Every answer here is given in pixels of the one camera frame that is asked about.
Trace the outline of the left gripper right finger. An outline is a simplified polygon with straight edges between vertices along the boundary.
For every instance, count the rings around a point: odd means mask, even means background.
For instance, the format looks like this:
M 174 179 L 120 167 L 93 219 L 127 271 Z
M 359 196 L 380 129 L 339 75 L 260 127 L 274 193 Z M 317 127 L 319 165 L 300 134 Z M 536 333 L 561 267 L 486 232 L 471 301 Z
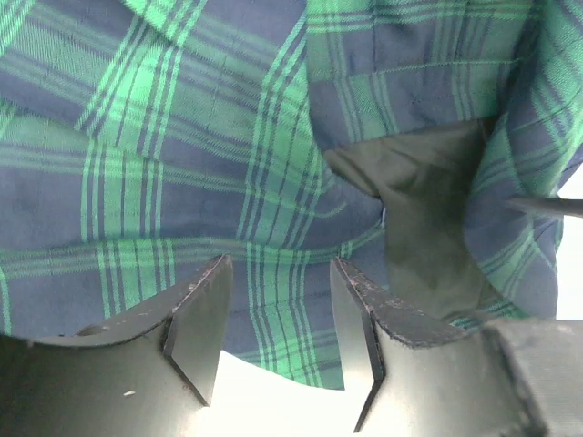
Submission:
M 475 332 L 330 266 L 353 428 L 365 436 L 579 436 L 582 325 L 493 320 Z

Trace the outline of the dark green skirt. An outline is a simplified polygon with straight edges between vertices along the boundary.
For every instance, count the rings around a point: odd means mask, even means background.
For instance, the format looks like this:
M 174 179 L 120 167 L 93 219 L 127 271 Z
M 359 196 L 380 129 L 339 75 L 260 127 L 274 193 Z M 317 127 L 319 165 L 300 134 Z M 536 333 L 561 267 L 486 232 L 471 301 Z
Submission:
M 579 1 L 4 1 L 1 331 L 234 260 L 226 350 L 343 385 L 329 264 L 471 330 L 552 319 Z

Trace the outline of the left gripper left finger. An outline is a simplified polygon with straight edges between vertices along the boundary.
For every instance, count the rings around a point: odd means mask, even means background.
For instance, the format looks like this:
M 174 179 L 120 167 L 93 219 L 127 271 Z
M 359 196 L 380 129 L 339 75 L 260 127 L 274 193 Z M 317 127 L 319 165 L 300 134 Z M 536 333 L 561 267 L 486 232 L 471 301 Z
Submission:
M 192 436 L 210 406 L 231 258 L 73 336 L 1 339 L 4 436 Z

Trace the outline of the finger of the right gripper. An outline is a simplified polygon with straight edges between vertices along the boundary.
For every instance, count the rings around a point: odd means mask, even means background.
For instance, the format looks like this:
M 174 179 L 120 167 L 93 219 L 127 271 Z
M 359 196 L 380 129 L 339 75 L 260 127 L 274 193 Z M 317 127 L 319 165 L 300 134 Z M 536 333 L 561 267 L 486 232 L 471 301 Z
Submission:
M 583 217 L 583 200 L 573 198 L 510 198 L 506 204 L 516 210 L 550 217 Z

